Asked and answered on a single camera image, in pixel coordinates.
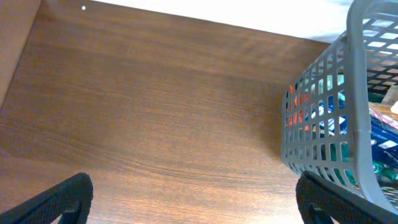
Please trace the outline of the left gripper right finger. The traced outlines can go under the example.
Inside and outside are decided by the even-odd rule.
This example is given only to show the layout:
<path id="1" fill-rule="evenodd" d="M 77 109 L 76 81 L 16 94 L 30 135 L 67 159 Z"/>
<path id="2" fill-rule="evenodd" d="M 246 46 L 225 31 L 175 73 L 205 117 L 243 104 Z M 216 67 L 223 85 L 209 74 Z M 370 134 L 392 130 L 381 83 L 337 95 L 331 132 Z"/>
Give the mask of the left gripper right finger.
<path id="1" fill-rule="evenodd" d="M 295 191 L 304 223 L 397 223 L 395 213 L 307 170 Z"/>

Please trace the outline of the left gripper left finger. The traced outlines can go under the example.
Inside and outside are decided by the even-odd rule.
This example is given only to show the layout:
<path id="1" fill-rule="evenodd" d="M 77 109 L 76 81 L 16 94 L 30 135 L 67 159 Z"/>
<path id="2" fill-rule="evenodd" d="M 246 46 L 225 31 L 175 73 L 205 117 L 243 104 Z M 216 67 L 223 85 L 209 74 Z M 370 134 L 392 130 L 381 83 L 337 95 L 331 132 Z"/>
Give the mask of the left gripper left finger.
<path id="1" fill-rule="evenodd" d="M 86 173 L 78 173 L 22 204 L 1 214 L 1 223 L 85 224 L 93 199 L 93 184 Z"/>

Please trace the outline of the orange cracker package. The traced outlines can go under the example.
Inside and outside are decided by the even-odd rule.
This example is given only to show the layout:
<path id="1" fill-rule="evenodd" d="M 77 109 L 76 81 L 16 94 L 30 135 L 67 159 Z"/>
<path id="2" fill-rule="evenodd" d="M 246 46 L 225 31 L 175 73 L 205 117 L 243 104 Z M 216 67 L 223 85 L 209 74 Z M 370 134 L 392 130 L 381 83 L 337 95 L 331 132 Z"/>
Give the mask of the orange cracker package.
<path id="1" fill-rule="evenodd" d="M 309 99 L 308 85 L 298 82 L 289 86 L 283 102 L 285 128 L 309 130 L 308 122 L 311 119 Z"/>

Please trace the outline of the teal small snack packet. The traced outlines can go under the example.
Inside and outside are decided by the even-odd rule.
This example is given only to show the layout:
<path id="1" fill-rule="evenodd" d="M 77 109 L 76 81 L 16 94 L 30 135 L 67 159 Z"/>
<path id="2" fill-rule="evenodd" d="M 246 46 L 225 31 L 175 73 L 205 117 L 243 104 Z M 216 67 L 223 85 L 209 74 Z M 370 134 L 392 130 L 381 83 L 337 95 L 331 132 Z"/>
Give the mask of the teal small snack packet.
<path id="1" fill-rule="evenodd" d="M 317 95 L 319 97 L 334 95 L 342 89 L 344 84 L 344 73 L 327 73 L 317 81 Z"/>

